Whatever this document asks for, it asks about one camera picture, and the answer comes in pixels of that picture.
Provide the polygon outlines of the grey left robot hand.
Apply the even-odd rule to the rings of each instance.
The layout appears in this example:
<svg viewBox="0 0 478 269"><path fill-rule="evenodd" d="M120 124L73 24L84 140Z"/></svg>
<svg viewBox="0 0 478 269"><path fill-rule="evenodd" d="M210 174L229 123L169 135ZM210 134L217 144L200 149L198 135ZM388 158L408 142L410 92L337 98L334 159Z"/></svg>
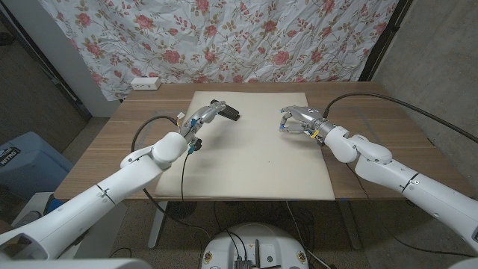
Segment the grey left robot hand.
<svg viewBox="0 0 478 269"><path fill-rule="evenodd" d="M186 141L191 141L193 136L204 124L211 123L216 115L225 108L225 101L213 102L209 106L200 108L179 127L179 134L184 137Z"/></svg>

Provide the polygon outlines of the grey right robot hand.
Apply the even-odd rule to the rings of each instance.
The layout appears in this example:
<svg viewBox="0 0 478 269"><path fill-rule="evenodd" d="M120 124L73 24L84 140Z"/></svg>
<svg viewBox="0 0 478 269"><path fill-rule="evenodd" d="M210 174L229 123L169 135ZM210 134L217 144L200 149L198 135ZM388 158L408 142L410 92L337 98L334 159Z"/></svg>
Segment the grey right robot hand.
<svg viewBox="0 0 478 269"><path fill-rule="evenodd" d="M296 135L304 133L321 146L335 127L315 108L292 105L282 108L280 112L283 113L279 124L280 132Z"/></svg>

